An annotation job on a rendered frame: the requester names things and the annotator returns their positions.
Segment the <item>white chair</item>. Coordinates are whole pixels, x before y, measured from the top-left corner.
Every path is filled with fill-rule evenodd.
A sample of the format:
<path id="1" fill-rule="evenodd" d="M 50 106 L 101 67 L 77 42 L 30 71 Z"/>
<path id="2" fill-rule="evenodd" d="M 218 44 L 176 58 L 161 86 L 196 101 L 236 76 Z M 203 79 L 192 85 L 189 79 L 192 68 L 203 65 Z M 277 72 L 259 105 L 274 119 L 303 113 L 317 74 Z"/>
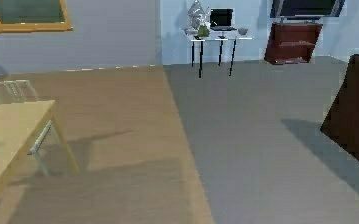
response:
<path id="1" fill-rule="evenodd" d="M 39 100 L 38 93 L 29 80 L 8 80 L 8 81 L 0 81 L 0 104 L 4 104 L 3 101 L 4 92 L 8 93 L 12 103 L 27 102 L 28 97 L 22 91 L 23 87 L 27 87 L 29 89 L 31 97 L 33 97 L 36 101 Z M 56 142 L 59 141 L 56 135 L 56 131 L 53 127 L 53 123 L 52 121 L 49 121 L 46 124 L 46 126 L 43 128 L 40 135 L 37 137 L 34 145 L 28 151 L 28 155 L 33 156 L 36 159 L 42 173 L 45 176 L 49 176 L 50 172 L 46 164 L 42 161 L 39 151 L 48 133 L 50 133 L 54 137 Z"/>

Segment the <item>dark television set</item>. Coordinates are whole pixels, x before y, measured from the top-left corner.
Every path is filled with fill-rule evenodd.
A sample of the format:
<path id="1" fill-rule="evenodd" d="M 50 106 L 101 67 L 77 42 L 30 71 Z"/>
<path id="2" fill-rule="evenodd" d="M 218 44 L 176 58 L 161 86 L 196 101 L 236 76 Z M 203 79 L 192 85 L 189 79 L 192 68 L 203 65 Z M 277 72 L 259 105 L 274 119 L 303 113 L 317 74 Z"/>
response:
<path id="1" fill-rule="evenodd" d="M 273 0 L 271 18 L 338 17 L 345 0 Z"/>

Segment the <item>dark brown sofa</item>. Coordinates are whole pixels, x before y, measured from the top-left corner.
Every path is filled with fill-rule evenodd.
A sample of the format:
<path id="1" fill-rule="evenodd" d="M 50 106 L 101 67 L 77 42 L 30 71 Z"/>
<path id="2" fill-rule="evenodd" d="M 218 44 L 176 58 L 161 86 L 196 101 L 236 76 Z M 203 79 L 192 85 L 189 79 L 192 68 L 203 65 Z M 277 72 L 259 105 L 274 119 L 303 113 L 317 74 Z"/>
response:
<path id="1" fill-rule="evenodd" d="M 359 54 L 350 57 L 320 131 L 359 161 Z"/>

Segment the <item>light wood table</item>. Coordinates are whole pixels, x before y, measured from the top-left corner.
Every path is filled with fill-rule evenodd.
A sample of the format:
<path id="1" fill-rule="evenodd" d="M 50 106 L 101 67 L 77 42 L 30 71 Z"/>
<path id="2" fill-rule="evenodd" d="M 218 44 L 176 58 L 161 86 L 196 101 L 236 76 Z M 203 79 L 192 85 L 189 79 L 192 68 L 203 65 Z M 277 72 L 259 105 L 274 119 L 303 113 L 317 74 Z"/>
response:
<path id="1" fill-rule="evenodd" d="M 72 172 L 79 173 L 74 154 L 57 122 L 55 104 L 55 100 L 0 104 L 0 193 L 49 121 L 66 151 Z"/>

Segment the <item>red-brown shelf stand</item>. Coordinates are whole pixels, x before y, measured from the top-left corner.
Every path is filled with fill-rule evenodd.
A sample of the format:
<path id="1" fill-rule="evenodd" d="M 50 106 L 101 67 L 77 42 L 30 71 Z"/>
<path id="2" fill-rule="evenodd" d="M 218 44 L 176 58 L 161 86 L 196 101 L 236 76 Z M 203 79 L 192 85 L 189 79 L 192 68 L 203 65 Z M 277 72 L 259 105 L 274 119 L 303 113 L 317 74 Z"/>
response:
<path id="1" fill-rule="evenodd" d="M 309 63 L 322 24 L 274 22 L 264 56 L 273 65 Z"/>

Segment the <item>black laptop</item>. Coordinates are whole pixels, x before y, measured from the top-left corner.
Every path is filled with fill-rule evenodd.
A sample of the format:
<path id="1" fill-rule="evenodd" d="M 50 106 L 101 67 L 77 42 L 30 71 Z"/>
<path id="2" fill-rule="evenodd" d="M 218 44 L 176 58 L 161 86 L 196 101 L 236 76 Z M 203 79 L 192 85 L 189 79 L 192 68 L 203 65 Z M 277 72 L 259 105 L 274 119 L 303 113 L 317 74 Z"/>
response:
<path id="1" fill-rule="evenodd" d="M 210 13 L 210 28 L 214 31 L 234 30 L 232 16 L 232 9 L 212 9 Z"/>

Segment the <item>white table with black legs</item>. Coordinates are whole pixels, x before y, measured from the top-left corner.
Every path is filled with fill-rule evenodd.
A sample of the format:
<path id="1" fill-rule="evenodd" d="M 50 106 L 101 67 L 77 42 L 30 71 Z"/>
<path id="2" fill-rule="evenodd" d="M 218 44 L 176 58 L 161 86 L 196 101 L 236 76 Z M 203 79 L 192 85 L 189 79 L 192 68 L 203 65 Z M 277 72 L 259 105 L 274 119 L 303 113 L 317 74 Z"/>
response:
<path id="1" fill-rule="evenodd" d="M 229 67 L 229 75 L 232 75 L 233 65 L 235 62 L 235 51 L 239 41 L 252 40 L 252 37 L 247 35 L 241 35 L 237 30 L 231 31 L 210 31 L 208 36 L 200 36 L 199 32 L 195 29 L 184 29 L 182 31 L 187 40 L 191 43 L 191 65 L 195 65 L 195 47 L 199 45 L 199 56 L 198 56 L 198 77 L 203 76 L 203 62 L 204 62 L 204 48 L 206 42 L 218 42 L 219 43 L 219 55 L 218 65 L 221 65 L 223 58 L 223 46 L 227 41 L 232 42 L 231 61 Z"/>

